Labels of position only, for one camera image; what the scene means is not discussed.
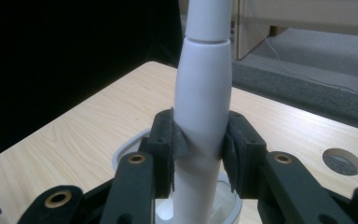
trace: wood grain surface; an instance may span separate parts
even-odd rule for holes
[[[87,192],[112,178],[116,149],[173,106],[175,75],[146,63],[0,154],[0,224],[17,223],[47,189],[76,185]],[[358,157],[358,129],[237,89],[231,110],[254,125],[268,150],[297,156],[324,187],[347,197],[358,187],[358,175],[339,175],[322,159],[332,147]],[[255,205],[243,201],[241,223],[260,223]]]

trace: beige desk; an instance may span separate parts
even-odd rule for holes
[[[151,127],[173,106],[176,70],[147,63],[0,154],[0,224],[16,223],[43,191],[76,185],[88,191],[114,176],[115,150]],[[351,197],[358,175],[324,165],[330,147],[358,157],[358,129],[233,89],[231,109],[259,131],[268,150],[294,154],[323,186]],[[260,223],[255,202],[244,201],[241,223]]]

